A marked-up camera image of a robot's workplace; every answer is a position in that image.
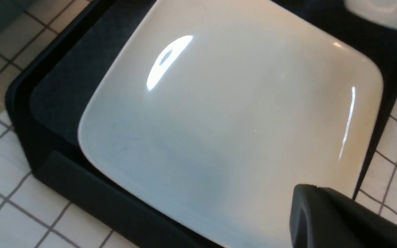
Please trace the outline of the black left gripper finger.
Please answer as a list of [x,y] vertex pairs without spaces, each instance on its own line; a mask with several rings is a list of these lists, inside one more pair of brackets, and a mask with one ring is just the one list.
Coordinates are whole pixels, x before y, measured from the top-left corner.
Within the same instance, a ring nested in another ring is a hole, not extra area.
[[329,187],[294,187],[289,228],[294,248],[397,248],[396,224]]

